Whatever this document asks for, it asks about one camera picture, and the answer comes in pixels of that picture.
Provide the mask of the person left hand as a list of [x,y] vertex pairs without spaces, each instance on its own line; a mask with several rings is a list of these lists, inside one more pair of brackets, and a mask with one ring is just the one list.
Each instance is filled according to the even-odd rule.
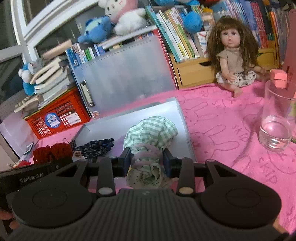
[[9,228],[12,230],[17,229],[20,226],[13,214],[7,210],[0,209],[0,219],[9,221]]

